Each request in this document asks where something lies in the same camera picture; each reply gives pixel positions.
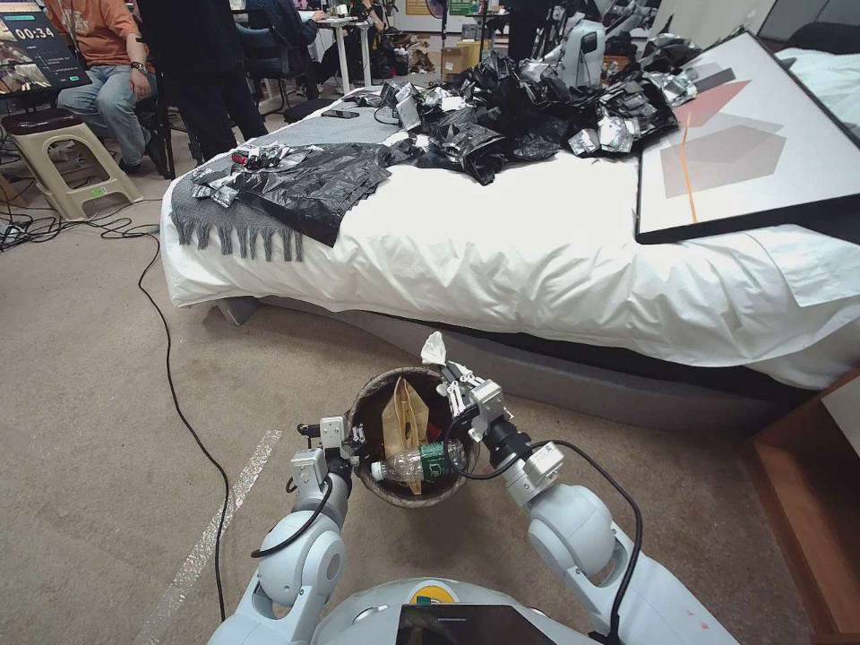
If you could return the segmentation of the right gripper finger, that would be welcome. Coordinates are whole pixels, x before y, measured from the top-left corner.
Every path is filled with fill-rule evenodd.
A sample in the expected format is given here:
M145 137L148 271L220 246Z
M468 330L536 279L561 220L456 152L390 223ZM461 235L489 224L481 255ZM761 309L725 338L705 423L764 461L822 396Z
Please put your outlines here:
M472 390L484 382L484 379L465 365L447 360L444 365L445 395L450 397L468 398Z
M437 386L436 390L440 396L443 396L444 398L447 399L448 405L449 405L449 408L451 411L451 417L456 418L456 417L460 416L472 404L471 394L468 398L461 398L458 396L449 398L448 396L445 395L445 389L444 389L445 385L446 385L446 382L445 382L444 377L443 377L442 382Z

